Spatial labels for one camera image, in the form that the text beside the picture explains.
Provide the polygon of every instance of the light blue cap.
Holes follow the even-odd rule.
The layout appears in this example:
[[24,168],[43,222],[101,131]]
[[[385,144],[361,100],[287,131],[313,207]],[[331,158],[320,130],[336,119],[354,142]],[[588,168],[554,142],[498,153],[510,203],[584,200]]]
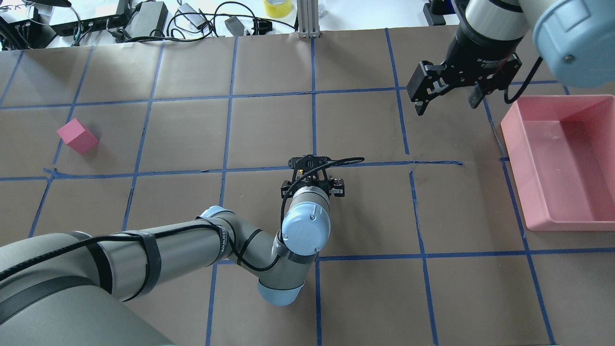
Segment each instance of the light blue cap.
[[560,0],[538,18],[534,44],[560,83],[615,81],[615,2]]
[[331,233],[329,213],[314,202],[294,205],[282,222],[284,245],[301,256],[319,252]]
[[263,296],[263,299],[267,300],[269,303],[284,307],[297,299],[297,296],[299,295],[299,292],[301,288],[303,288],[304,284],[305,283],[293,289],[273,289],[261,284],[261,281],[259,280],[258,292],[261,296]]
[[209,207],[209,209],[204,211],[203,214],[201,214],[200,216],[201,217],[213,217],[214,215],[219,214],[219,213],[224,212],[224,211],[229,211],[230,212],[230,210],[225,209],[225,208],[223,208],[221,206],[211,206],[211,207]]

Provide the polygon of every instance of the pink block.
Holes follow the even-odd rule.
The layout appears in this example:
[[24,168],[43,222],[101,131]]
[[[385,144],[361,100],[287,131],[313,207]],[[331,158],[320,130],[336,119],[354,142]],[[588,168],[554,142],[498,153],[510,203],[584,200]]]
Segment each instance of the pink block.
[[615,97],[524,96],[502,131],[532,231],[615,231]]
[[66,125],[59,128],[57,132],[64,143],[79,154],[85,153],[98,143],[98,139],[77,119],[69,121]]

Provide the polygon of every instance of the yellow tape roll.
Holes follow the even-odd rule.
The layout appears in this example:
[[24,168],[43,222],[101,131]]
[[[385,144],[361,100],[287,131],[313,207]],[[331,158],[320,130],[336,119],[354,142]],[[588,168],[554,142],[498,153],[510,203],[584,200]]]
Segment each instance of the yellow tape roll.
[[288,16],[293,9],[290,0],[263,0],[265,12],[271,18],[282,18]]

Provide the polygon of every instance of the grid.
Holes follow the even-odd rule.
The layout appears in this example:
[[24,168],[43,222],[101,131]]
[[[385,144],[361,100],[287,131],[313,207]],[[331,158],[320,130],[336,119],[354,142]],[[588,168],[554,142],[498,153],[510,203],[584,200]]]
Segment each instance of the grid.
[[[94,51],[94,47],[90,48],[89,54],[87,57],[87,61],[85,63],[84,70],[81,74],[81,79],[79,81],[79,85],[77,87],[76,93],[74,95],[72,103],[63,103],[63,104],[53,104],[53,105],[39,105],[39,106],[17,106],[17,107],[3,107],[4,99],[7,96],[7,93],[10,89],[11,83],[15,77],[17,72],[17,68],[23,58],[23,52],[18,56],[15,67],[12,71],[12,74],[9,78],[9,82],[2,94],[0,99],[0,110],[12,110],[12,109],[31,109],[31,108],[54,108],[54,107],[69,107],[70,111],[66,122],[70,121],[73,117],[73,111],[77,107],[83,106],[91,106],[91,105],[112,105],[112,104],[123,104],[123,103],[147,103],[148,109],[145,116],[145,122],[143,124],[143,133],[141,135],[140,144],[137,153],[137,160],[135,162],[134,171],[131,173],[124,174],[108,174],[108,175],[72,175],[72,174],[64,174],[62,172],[58,172],[53,169],[44,169],[44,172],[47,173],[48,176],[40,175],[40,176],[32,176],[32,177],[0,177],[0,182],[4,181],[21,181],[21,180],[45,180],[47,182],[46,188],[41,198],[41,202],[36,211],[36,216],[34,217],[30,234],[32,237],[36,230],[37,222],[39,216],[41,214],[41,209],[43,208],[47,194],[49,192],[49,188],[52,185],[54,180],[65,180],[65,179],[113,179],[113,178],[132,178],[132,184],[130,188],[129,198],[127,200],[127,205],[125,209],[124,221],[122,225],[122,231],[124,231],[127,227],[127,222],[129,219],[130,208],[132,204],[132,198],[134,189],[137,185],[138,178],[144,176],[152,176],[152,175],[170,175],[170,174],[209,174],[209,173],[220,173],[221,174],[221,189],[220,189],[220,205],[224,204],[224,190],[226,187],[226,174],[228,172],[251,172],[251,171],[275,171],[275,170],[284,170],[288,169],[286,166],[271,166],[271,167],[249,167],[249,168],[228,168],[228,155],[229,155],[229,140],[231,137],[231,118],[232,118],[232,103],[234,99],[238,98],[247,98],[247,97],[270,97],[270,96],[287,96],[287,95],[311,95],[312,102],[312,149],[313,154],[317,154],[317,98],[318,94],[339,94],[339,93],[358,93],[358,92],[374,92],[374,91],[395,91],[397,97],[397,108],[399,112],[399,118],[402,128],[402,138],[403,138],[403,146],[405,149],[405,153],[407,155],[411,155],[410,148],[408,146],[408,136],[405,128],[404,114],[402,109],[402,91],[405,90],[403,86],[400,87],[399,79],[397,74],[397,67],[395,63],[395,57],[393,54],[393,47],[391,44],[391,37],[389,34],[389,30],[384,30],[386,34],[386,42],[389,48],[389,55],[391,58],[391,68],[394,76],[394,86],[391,87],[380,87],[380,88],[366,88],[366,89],[340,89],[340,90],[317,90],[316,88],[316,60],[315,60],[315,41],[314,38],[311,39],[311,90],[304,92],[276,92],[276,93],[267,93],[267,94],[235,94],[234,93],[234,84],[235,84],[235,70],[236,70],[236,60],[237,60],[237,46],[238,39],[235,38],[234,48],[233,48],[233,60],[232,60],[232,70],[231,70],[231,83],[228,95],[222,96],[206,96],[206,97],[188,97],[188,98],[172,98],[172,99],[156,99],[154,98],[154,94],[156,91],[156,84],[161,68],[162,57],[165,50],[165,45],[161,44],[161,49],[159,55],[157,57],[157,65],[156,65],[156,73],[154,75],[154,83],[151,87],[151,93],[149,99],[141,99],[141,100],[128,100],[128,101],[113,101],[113,102],[90,102],[90,103],[78,103],[77,99],[79,97],[79,93],[81,91],[81,87],[84,83],[85,76],[87,74],[90,61],[92,59],[92,54]],[[556,84],[556,81],[535,81],[533,84]],[[567,87],[563,86],[565,94],[569,95],[570,92]],[[228,100],[228,114],[226,120],[226,138],[224,145],[224,161],[221,169],[210,169],[207,171],[199,171],[199,170],[188,170],[188,171],[149,171],[142,172],[139,170],[141,154],[143,152],[143,145],[146,138],[146,133],[148,129],[149,116],[151,113],[152,105],[156,102],[167,102],[167,101],[183,101],[183,100],[208,100],[208,99],[227,99]],[[593,248],[569,248],[569,249],[530,249],[528,245],[528,241],[525,236],[525,229],[523,228],[523,222],[520,215],[519,207],[517,205],[517,201],[515,199],[515,192],[511,182],[510,174],[508,168],[506,166],[506,162],[509,160],[507,157],[506,150],[504,149],[501,140],[498,138],[496,133],[496,126],[493,121],[493,117],[491,116],[490,107],[488,101],[483,101],[483,106],[485,107],[486,118],[490,122],[490,126],[494,131],[495,139],[498,142],[500,151],[501,151],[501,165],[504,177],[506,179],[507,187],[510,194],[511,205],[515,211],[515,216],[517,219],[517,225],[519,228],[520,236],[523,242],[524,250],[522,251],[493,251],[493,252],[438,252],[432,253],[428,252],[425,249],[425,245],[423,242],[423,238],[421,235],[421,223],[420,223],[420,200],[417,197],[416,191],[417,186],[415,184],[414,173],[411,170],[408,175],[408,184],[411,189],[411,197],[413,201],[413,210],[414,217],[417,228],[417,237],[419,241],[419,253],[414,254],[384,254],[384,255],[335,255],[335,256],[322,256],[319,257],[315,263],[315,301],[316,301],[316,335],[317,335],[317,345],[322,345],[322,317],[321,317],[321,291],[320,291],[320,263],[326,261],[352,261],[352,260],[386,260],[386,259],[421,259],[423,263],[423,274],[424,274],[424,285],[427,294],[427,304],[429,311],[429,321],[432,332],[432,339],[434,345],[438,345],[438,329],[437,329],[437,316],[434,313],[434,305],[432,298],[432,289],[429,279],[429,268],[427,265],[428,259],[437,259],[437,258],[455,258],[455,257],[492,257],[492,256],[525,256],[528,261],[528,266],[530,268],[531,277],[533,279],[534,288],[536,291],[536,297],[538,298],[540,310],[542,313],[542,318],[544,320],[544,327],[546,329],[547,335],[549,337],[549,342],[551,344],[556,343],[556,336],[551,328],[548,311],[546,309],[541,287],[539,284],[539,278],[536,274],[536,269],[534,267],[533,256],[535,255],[547,255],[547,254],[577,254],[577,253],[601,253],[601,252],[615,252],[615,247],[593,247]],[[60,156],[60,150],[63,147],[62,141],[59,141],[53,164],[55,165],[58,161],[58,157]],[[407,161],[388,161],[388,162],[369,162],[369,163],[361,163],[356,164],[354,166],[412,166],[414,167],[416,164],[445,164],[445,165],[463,165],[462,161],[418,161],[418,160],[407,160]],[[212,271],[212,279],[211,279],[211,287],[210,287],[210,301],[208,308],[208,320],[207,320],[207,338],[205,341],[206,345],[210,345],[211,343],[211,334],[212,334],[212,321],[213,321],[213,307],[215,303],[215,289],[216,289],[216,275],[217,268],[219,265],[228,265],[233,264],[229,260],[224,260],[218,264],[213,266]]]

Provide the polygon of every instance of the pink bin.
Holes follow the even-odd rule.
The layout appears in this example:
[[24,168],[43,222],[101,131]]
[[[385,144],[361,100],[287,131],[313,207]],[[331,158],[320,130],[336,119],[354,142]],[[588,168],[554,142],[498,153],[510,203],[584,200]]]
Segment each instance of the pink bin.
[[615,96],[526,96],[502,130],[532,231],[615,231]]

